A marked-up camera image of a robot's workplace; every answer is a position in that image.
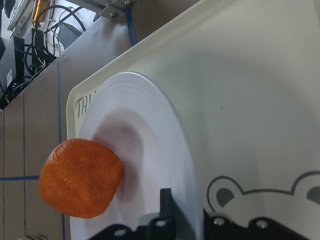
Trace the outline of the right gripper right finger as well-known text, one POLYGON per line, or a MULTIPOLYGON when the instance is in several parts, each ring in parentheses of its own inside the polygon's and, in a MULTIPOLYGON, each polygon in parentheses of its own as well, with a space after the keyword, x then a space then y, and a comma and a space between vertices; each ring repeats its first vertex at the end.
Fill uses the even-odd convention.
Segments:
POLYGON ((247 227, 236 224, 227 215, 203 211, 205 240, 306 240, 307 238, 277 221, 256 217, 247 227))

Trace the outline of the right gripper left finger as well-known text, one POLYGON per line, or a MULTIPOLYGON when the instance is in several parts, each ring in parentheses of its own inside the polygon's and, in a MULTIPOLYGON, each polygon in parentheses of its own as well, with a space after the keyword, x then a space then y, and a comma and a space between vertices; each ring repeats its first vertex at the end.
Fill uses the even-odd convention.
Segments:
POLYGON ((147 225, 147 240, 194 240, 195 231, 178 204, 172 197, 171 189, 160 190, 159 216, 147 225))

